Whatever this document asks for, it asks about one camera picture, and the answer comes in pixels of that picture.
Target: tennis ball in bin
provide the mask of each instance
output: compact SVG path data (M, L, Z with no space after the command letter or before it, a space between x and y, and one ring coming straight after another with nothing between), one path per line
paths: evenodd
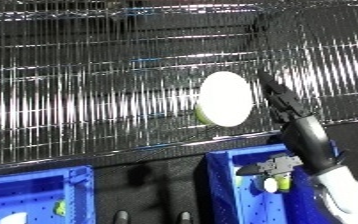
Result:
M221 71L202 83L195 114L204 124L234 127L247 119L253 105L249 83L237 74Z
M59 200L55 203L53 211L56 215L65 216L66 215L66 202L64 200Z
M275 175L274 179L276 179L278 183L279 191L283 193L290 191L292 182L291 173Z
M234 168L234 173L237 173L237 171L241 169L241 167L235 167ZM243 182L243 177L242 176L237 176L235 175L234 176L234 184L236 187L241 187L241 184Z

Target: metal wire mesh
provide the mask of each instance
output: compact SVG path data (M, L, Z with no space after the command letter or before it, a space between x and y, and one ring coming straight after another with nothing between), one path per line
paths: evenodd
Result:
M358 1L0 0L0 164L273 131L260 67L325 124L358 120ZM194 117L221 70L251 83L240 127Z

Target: blue plastic tray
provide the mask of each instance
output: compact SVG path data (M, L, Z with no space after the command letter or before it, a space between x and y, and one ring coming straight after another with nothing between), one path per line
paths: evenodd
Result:
M293 173L290 193L255 189L255 176L235 181L235 167L263 162L285 152L282 144L211 152L208 172L216 224L329 224L313 200L313 190L301 169Z
M55 203L64 200L64 216L55 214ZM32 172L0 177L0 220L27 213L27 223L95 223L93 171L90 167Z

